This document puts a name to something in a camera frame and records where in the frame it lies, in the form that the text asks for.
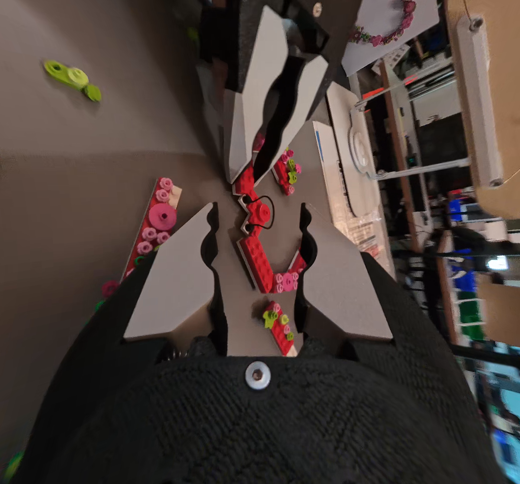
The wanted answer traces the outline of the lime green lego leaf piece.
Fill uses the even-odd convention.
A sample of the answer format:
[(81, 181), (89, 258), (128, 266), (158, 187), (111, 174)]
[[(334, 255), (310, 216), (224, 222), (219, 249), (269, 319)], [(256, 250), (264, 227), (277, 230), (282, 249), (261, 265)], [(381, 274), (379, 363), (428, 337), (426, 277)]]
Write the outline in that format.
[(101, 102), (102, 95), (99, 87), (90, 83), (84, 71), (76, 67), (66, 66), (55, 60), (45, 60), (43, 68), (49, 77), (54, 80), (81, 92), (92, 102)]

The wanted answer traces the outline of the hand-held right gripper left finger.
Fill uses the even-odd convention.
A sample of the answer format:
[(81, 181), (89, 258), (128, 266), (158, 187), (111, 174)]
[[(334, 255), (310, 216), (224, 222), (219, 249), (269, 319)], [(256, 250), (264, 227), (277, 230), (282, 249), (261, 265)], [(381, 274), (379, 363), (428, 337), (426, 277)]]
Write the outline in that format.
[(164, 245), (148, 272), (123, 338), (163, 338), (180, 353), (197, 337), (209, 337), (218, 354), (228, 352), (228, 323), (218, 272), (217, 202), (205, 205)]

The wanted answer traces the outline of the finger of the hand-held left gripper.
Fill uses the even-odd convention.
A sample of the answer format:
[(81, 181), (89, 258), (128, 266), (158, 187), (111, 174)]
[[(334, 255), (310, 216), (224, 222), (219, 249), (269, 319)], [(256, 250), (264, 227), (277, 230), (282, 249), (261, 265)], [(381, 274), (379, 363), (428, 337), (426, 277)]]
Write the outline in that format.
[(254, 162), (255, 186), (308, 120), (328, 68), (328, 63), (321, 56), (308, 61), (290, 57), (288, 61), (280, 77), (278, 102), (266, 128), (264, 145)]
[(282, 18), (264, 6), (242, 91), (224, 91), (224, 167), (230, 184), (252, 159), (253, 143), (263, 124), (266, 97), (287, 57)]

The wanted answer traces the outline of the white bracket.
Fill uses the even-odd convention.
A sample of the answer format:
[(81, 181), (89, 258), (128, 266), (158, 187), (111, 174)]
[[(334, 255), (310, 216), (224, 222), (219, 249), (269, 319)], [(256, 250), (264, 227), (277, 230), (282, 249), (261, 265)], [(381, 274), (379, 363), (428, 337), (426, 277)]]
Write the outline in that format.
[(479, 184), (497, 188), (504, 182), (490, 84), (491, 55), (483, 17), (461, 17), (457, 38), (472, 128)]

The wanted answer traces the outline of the red lego segment with flowers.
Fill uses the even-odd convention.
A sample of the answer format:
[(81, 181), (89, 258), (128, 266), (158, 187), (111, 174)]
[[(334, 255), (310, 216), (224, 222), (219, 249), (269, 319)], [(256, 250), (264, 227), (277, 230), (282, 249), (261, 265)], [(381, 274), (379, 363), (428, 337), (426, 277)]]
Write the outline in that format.
[(281, 355), (284, 357), (297, 357), (291, 321), (289, 316), (283, 312), (281, 306), (277, 302), (270, 300), (263, 311), (262, 319), (264, 328), (270, 331)]
[(286, 148), (271, 170), (282, 193), (293, 195), (297, 178), (302, 173), (301, 165), (295, 161), (294, 150)]

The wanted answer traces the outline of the wooden board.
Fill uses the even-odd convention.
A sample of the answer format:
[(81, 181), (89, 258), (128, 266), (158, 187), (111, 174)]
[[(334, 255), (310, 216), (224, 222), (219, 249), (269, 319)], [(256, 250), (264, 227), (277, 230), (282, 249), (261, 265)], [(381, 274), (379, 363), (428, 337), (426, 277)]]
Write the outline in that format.
[[(445, 0), (445, 13), (461, 105), (470, 171), (477, 200), (488, 213), (519, 219), (519, 0)], [(463, 70), (457, 35), (460, 21), (482, 18), (489, 56), (490, 102), (497, 151), (502, 161), (502, 183), (490, 187), (480, 179), (469, 95), (477, 79)]]

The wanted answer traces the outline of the white plastic lid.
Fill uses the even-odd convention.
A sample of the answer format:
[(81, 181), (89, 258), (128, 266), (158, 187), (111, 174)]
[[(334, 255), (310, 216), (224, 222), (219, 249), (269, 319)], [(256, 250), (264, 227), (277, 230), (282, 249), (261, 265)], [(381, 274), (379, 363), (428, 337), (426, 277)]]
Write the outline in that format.
[(350, 209), (356, 218), (373, 213), (380, 204), (373, 150), (358, 97), (340, 84), (327, 91), (327, 106)]

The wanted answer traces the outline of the long red white lego strip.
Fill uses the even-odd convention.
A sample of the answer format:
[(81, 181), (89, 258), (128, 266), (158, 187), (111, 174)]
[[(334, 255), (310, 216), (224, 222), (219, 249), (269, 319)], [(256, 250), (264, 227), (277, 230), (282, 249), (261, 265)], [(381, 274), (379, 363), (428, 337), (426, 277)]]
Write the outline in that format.
[(159, 177), (152, 190), (149, 202), (142, 217), (138, 233), (126, 262), (120, 281), (110, 280), (101, 288), (102, 298), (96, 304), (96, 310), (113, 295), (121, 282), (134, 269), (166, 242), (173, 233), (177, 222), (177, 207), (182, 189), (176, 186), (169, 177)]

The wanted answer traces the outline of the clear sleeve with printed sheets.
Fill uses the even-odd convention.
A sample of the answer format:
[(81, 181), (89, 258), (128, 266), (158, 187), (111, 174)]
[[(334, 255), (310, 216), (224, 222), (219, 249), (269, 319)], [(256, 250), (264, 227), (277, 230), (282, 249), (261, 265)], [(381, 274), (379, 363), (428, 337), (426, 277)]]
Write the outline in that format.
[(313, 130), (326, 184), (329, 211), (333, 225), (353, 242), (361, 252), (369, 253), (395, 279), (382, 206), (356, 217), (348, 199), (341, 161), (331, 126), (313, 121)]

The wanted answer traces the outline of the red hinged lego frame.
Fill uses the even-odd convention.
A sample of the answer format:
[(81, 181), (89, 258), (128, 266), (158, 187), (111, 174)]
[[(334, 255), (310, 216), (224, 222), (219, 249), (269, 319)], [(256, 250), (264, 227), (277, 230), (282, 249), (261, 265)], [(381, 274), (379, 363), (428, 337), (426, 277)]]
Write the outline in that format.
[(274, 223), (275, 205), (267, 195), (255, 191), (254, 165), (263, 150), (265, 137), (259, 132), (253, 140), (252, 159), (232, 185), (232, 193), (245, 211), (241, 226), (243, 238), (238, 240), (241, 254), (250, 278), (260, 293), (283, 293), (297, 290), (298, 281), (307, 263), (299, 243), (288, 267), (284, 271), (273, 269), (260, 240), (263, 230)]

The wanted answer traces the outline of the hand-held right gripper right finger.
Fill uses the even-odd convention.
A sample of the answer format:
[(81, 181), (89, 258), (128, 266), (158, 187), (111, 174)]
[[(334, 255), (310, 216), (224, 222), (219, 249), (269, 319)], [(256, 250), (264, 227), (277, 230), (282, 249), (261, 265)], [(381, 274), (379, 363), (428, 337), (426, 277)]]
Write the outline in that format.
[(312, 205), (300, 212), (300, 255), (294, 302), (297, 331), (325, 344), (393, 340), (358, 248)]

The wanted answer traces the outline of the lego instruction booklet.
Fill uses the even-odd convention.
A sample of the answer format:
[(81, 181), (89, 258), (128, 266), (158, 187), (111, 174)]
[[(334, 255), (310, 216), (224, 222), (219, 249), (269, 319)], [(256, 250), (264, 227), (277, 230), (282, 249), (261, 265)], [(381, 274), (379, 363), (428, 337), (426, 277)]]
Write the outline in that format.
[(439, 22), (436, 0), (363, 0), (342, 67), (348, 76)]

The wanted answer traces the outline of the cardboard box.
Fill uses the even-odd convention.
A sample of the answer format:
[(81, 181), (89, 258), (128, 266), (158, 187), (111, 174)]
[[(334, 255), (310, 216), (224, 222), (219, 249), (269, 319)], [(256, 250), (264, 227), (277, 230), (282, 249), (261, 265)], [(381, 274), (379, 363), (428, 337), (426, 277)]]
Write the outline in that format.
[(478, 298), (484, 308), (484, 332), (488, 339), (519, 347), (519, 287), (491, 283), (481, 276)]

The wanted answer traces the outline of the storage shelf rack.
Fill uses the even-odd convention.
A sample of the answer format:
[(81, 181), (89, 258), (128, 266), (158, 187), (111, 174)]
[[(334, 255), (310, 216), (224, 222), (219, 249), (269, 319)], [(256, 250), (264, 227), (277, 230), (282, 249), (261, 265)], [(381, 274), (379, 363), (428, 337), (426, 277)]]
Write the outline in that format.
[[(399, 122), (408, 114), (415, 124), (419, 162), (432, 166), (437, 151), (465, 148), (457, 81), (451, 58), (448, 64), (388, 95), (399, 104)], [(519, 230), (508, 233), (507, 222), (493, 217), (476, 202), (471, 186), (447, 191), (458, 176), (466, 180), (468, 167), (453, 167), (401, 177), (410, 185), (410, 196), (420, 193), (418, 209), (409, 227), (410, 254), (422, 283), (415, 289), (441, 335), (452, 344), (469, 346), (490, 340), (484, 332), (484, 308), (478, 298), (481, 276), (491, 283), (519, 286)]]

